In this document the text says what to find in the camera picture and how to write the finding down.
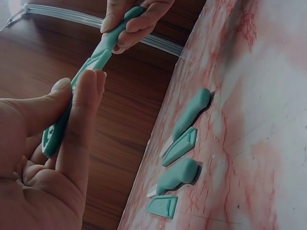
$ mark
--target teal plastic tool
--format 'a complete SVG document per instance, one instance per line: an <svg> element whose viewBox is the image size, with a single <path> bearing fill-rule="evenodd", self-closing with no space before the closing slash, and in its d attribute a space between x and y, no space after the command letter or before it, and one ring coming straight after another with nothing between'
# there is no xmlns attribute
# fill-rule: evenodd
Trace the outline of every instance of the teal plastic tool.
<svg viewBox="0 0 307 230"><path fill-rule="evenodd" d="M175 214L178 197L175 195L158 195L149 202L146 211L154 215L172 219Z"/></svg>
<svg viewBox="0 0 307 230"><path fill-rule="evenodd" d="M156 194L161 195L167 190L172 190L181 183L191 183L198 170L198 164L191 158L183 158L167 170L159 179Z"/></svg>
<svg viewBox="0 0 307 230"><path fill-rule="evenodd" d="M95 69L102 69L107 61L112 56L112 50L114 49L115 45L118 42L119 34L126 29L127 22L132 19L139 17L144 12L144 8L137 6L129 10L125 16L124 20L110 33L107 33L103 36L101 42L98 44L96 49L94 50L93 54L90 58L84 63L78 73L71 81L72 86L72 94L74 94L74 89L78 77L82 74L83 71L86 69L95 70ZM66 111L64 112L63 116L59 119L59 121L53 124L51 127L47 128L43 133L42 138L42 152L47 156L51 157L59 145L62 142L64 137L64 132L66 129L66 125L69 119L69 115L71 112L72 106L72 97L69 106L67 107Z"/></svg>
<svg viewBox="0 0 307 230"><path fill-rule="evenodd" d="M182 157L188 151L195 147L197 137L197 129L190 127L187 131L177 139L168 149L166 156L162 162L162 166L166 167L178 158Z"/></svg>
<svg viewBox="0 0 307 230"><path fill-rule="evenodd" d="M173 141L176 141L192 125L199 112L208 106L210 96L210 91L205 88L194 95L173 128Z"/></svg>

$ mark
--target marble surface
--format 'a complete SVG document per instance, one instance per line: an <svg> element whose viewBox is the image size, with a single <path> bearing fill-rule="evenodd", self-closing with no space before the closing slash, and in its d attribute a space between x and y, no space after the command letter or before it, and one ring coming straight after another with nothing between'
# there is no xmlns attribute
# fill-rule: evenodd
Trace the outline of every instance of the marble surface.
<svg viewBox="0 0 307 230"><path fill-rule="evenodd" d="M119 230L306 229L307 4L208 0L178 61ZM202 165L173 220L146 213L159 153L202 87L213 104L185 157Z"/></svg>

